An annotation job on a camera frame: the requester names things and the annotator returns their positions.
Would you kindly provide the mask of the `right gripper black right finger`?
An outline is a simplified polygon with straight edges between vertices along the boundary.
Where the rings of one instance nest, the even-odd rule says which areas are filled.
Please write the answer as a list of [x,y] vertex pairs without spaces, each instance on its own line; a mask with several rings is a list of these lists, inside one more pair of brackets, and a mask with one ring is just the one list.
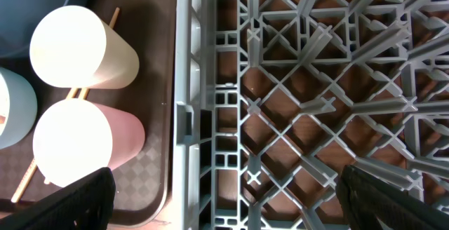
[[346,165],[336,186],[351,229],[448,228],[448,215],[353,165]]

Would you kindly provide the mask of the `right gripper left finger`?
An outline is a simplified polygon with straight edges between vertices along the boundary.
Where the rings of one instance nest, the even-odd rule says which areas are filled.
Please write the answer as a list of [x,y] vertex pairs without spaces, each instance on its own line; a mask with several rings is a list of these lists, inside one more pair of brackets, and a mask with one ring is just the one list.
[[106,229],[115,193],[112,171],[100,168],[1,219],[1,230]]

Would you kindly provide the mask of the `pink plastic cup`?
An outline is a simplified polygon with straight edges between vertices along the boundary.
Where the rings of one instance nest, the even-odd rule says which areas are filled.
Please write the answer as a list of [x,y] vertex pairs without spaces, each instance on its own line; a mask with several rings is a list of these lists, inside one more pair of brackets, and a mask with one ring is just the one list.
[[50,106],[33,136],[36,165],[58,187],[100,168],[114,170],[142,150],[145,129],[131,113],[81,99]]

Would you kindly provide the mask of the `light blue bowl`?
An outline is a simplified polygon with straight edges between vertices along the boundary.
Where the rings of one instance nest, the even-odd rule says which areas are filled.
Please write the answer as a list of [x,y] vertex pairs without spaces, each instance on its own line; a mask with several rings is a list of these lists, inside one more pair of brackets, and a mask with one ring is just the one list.
[[37,99],[23,76],[1,68],[1,149],[22,140],[34,125]]

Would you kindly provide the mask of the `cream plastic cup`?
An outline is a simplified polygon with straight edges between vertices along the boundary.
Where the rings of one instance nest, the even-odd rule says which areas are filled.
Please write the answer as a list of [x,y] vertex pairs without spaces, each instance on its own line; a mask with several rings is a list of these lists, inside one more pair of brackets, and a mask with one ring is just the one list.
[[32,35],[29,58],[36,75],[57,88],[120,89],[140,68],[134,48],[82,6],[46,15]]

